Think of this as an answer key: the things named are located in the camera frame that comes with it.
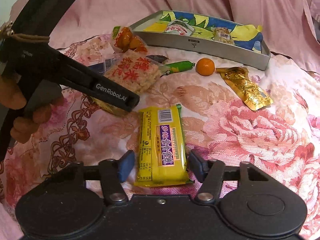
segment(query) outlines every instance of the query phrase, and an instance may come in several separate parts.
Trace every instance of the mandarin orange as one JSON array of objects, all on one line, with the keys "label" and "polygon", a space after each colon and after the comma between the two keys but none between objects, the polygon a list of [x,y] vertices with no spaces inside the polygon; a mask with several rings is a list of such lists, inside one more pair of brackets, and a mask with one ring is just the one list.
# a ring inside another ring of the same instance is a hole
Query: mandarin orange
[{"label": "mandarin orange", "polygon": [[196,71],[202,76],[210,76],[214,70],[214,62],[209,58],[202,58],[197,62]]}]

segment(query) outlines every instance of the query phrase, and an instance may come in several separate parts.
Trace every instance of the nutrition label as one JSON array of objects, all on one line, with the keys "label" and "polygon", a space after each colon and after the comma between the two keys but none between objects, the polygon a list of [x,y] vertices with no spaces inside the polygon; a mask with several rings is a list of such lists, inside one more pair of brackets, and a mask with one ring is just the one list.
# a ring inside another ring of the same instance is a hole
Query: nutrition label
[{"label": "nutrition label", "polygon": [[151,147],[143,147],[140,149],[140,160],[138,166],[138,181],[151,181]]},{"label": "nutrition label", "polygon": [[140,154],[138,165],[138,181],[152,181],[151,167],[151,111],[145,112],[141,129]]}]

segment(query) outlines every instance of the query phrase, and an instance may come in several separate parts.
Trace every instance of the floral bedsheet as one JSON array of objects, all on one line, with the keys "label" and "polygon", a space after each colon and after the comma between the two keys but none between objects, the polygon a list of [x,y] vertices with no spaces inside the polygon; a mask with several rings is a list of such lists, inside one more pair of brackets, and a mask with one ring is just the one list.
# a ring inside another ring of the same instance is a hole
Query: floral bedsheet
[{"label": "floral bedsheet", "polygon": [[[89,65],[112,53],[110,35],[72,44],[62,53]],[[150,48],[150,54],[171,62],[197,62],[209,57],[216,67],[242,66],[218,57],[177,49]],[[63,90],[65,103],[52,107],[52,117],[24,145],[9,149],[0,166],[1,198],[13,214],[19,198],[68,163],[94,165],[106,158],[120,158],[128,149],[137,152],[140,119],[137,111],[147,106],[181,103],[182,121],[189,149],[204,159],[216,158],[227,165],[250,161],[301,196],[308,217],[301,230],[306,239],[320,236],[320,76],[301,70],[291,59],[271,56],[266,71],[247,66],[249,77],[273,99],[268,108],[251,111],[225,84],[219,74],[203,77],[190,70],[163,76],[125,117],[99,109],[86,95]],[[191,194],[200,183],[179,187],[133,186],[133,170],[123,184],[126,193]],[[101,194],[100,182],[87,187]],[[221,195],[236,188],[225,182]]]}]

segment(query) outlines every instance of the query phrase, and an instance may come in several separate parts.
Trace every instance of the rice cracker package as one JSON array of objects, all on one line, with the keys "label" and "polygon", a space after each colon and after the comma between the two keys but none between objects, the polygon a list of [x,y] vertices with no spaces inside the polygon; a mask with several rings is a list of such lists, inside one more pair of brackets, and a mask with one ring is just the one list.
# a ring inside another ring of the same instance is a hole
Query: rice cracker package
[{"label": "rice cracker package", "polygon": [[136,186],[158,187],[189,181],[180,120],[181,105],[140,110],[140,149]]},{"label": "rice cracker package", "polygon": [[[169,66],[162,65],[138,52],[128,50],[122,54],[105,72],[104,76],[140,95],[153,85]],[[104,111],[115,115],[126,115],[128,112],[96,98],[92,98]]]}]

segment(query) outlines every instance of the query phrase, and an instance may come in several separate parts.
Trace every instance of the dried snack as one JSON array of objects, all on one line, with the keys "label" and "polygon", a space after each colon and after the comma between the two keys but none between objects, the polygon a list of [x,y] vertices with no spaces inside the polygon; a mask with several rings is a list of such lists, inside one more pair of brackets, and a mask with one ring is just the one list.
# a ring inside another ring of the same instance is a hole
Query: dried snack
[{"label": "dried snack", "polygon": [[[128,50],[104,74],[108,79],[140,95],[153,85],[170,67],[155,62],[138,52]],[[101,109],[115,115],[127,114],[126,111],[93,99]]]},{"label": "dried snack", "polygon": [[195,29],[188,23],[180,20],[173,20],[172,22],[168,23],[168,26],[164,30],[164,33],[191,36],[194,31]]},{"label": "dried snack", "polygon": [[140,150],[136,186],[157,187],[189,181],[181,105],[140,110]]},{"label": "dried snack", "polygon": [[149,55],[147,57],[151,58],[152,60],[159,62],[159,63],[163,63],[168,59],[167,57],[162,56],[162,55]]},{"label": "dried snack", "polygon": [[238,97],[253,111],[273,103],[265,90],[248,78],[245,67],[216,68],[223,80],[238,95]]},{"label": "dried snack", "polygon": [[125,53],[128,49],[136,52],[148,51],[145,42],[139,36],[134,36],[129,27],[114,27],[110,44],[116,53]]},{"label": "dried snack", "polygon": [[214,29],[213,40],[223,42],[226,44],[231,44],[231,45],[235,44],[230,34],[230,31],[228,30],[228,28],[224,28],[224,27],[217,27]]}]

